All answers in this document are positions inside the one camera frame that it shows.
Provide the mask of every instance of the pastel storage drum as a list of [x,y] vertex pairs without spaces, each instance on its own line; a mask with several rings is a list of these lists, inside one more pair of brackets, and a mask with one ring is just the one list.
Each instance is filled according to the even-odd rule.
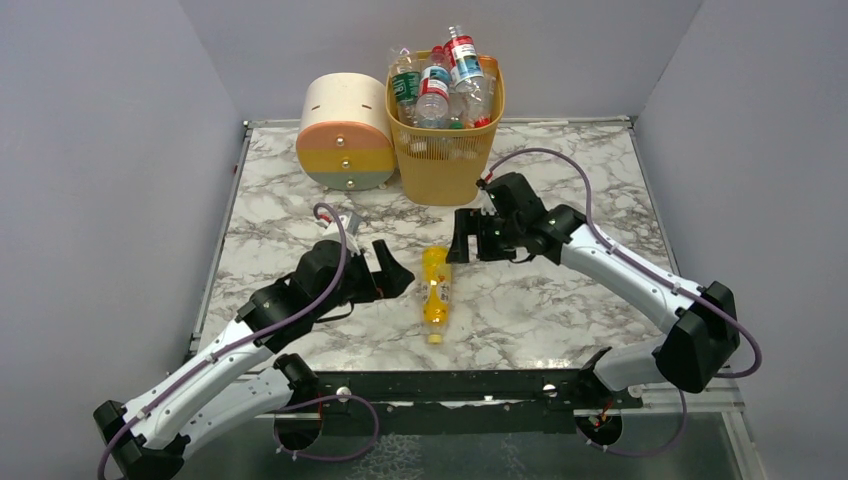
[[395,171],[386,87],[358,73],[331,73],[306,91],[297,157],[316,182],[338,190],[366,190]]

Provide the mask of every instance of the marble table surface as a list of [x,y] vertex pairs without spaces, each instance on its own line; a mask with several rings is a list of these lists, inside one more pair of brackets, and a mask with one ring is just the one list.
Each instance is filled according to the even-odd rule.
[[[395,258],[420,273],[423,248],[449,245],[453,208],[411,203],[394,178],[385,190],[326,190],[295,155],[297,127],[253,131],[219,267],[201,347],[217,336],[250,294],[294,270],[324,227],[312,205],[325,201],[364,218],[357,240],[385,239]],[[669,260],[633,144],[625,127],[499,127],[490,162],[519,148],[566,153],[588,172],[595,221],[657,265]],[[503,171],[523,173],[548,208],[584,210],[585,191],[568,165],[527,154]],[[472,206],[482,204],[478,195]],[[376,259],[368,255],[372,270]],[[659,335],[635,308],[590,278],[545,259],[455,265],[452,307],[442,345],[428,345],[417,285],[400,298],[359,305],[342,321],[316,325],[285,351],[315,370],[448,370],[579,367],[603,346]]]

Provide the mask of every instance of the red label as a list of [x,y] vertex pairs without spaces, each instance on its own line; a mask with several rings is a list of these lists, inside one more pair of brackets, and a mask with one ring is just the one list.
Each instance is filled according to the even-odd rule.
[[445,53],[448,55],[448,58],[451,61],[451,67],[456,66],[456,58],[453,56],[453,49],[460,45],[473,45],[474,41],[471,40],[471,37],[468,35],[463,35],[461,37],[456,37],[450,39],[448,43],[445,44]]

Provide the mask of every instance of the gray wall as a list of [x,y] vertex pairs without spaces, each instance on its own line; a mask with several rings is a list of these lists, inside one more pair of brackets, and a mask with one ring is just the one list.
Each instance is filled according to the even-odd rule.
[[848,468],[846,23],[844,0],[706,0],[636,124],[681,270],[762,342],[741,384],[773,479]]
[[642,110],[700,0],[180,0],[242,116],[299,118],[315,78],[383,80],[386,52],[451,22],[500,60],[512,116]]
[[176,1],[0,1],[0,478],[93,478],[180,364],[240,130]]

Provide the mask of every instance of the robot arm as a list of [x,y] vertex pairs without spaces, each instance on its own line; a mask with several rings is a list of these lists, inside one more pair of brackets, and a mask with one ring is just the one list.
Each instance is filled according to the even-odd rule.
[[[213,438],[288,404],[297,390],[309,391],[297,387],[317,378],[310,377],[311,370],[297,355],[282,355],[274,367],[250,381],[238,378],[309,333],[315,323],[326,321],[322,317],[334,308],[396,298],[412,283],[412,273],[392,257],[382,240],[373,243],[381,271],[372,273],[364,250],[352,236],[358,218],[340,220],[346,230],[346,252],[342,252],[337,227],[331,225],[324,239],[301,257],[294,272],[254,292],[221,334],[180,369],[125,404],[107,401],[95,410],[106,442],[122,429],[126,432],[112,449],[126,478],[172,478],[186,458]],[[230,348],[240,339],[284,322],[324,295],[343,254],[344,274],[324,301],[269,336]],[[164,392],[168,394],[161,399]]]
[[[482,261],[514,260],[523,247],[528,260],[544,256],[588,275],[632,305],[654,323],[663,337],[619,349],[605,349],[584,367],[580,385],[587,396],[604,398],[630,385],[669,381],[681,390],[701,392],[739,346],[739,333],[709,309],[678,293],[700,292],[701,297],[735,317],[733,294],[714,282],[708,288],[666,272],[615,244],[598,241],[586,217],[566,205],[547,210],[523,175],[508,173],[491,183],[480,181],[494,207],[493,214],[460,209],[455,214],[449,263],[469,261],[468,236],[477,237]],[[662,285],[625,262],[619,250],[643,269],[665,277]]]

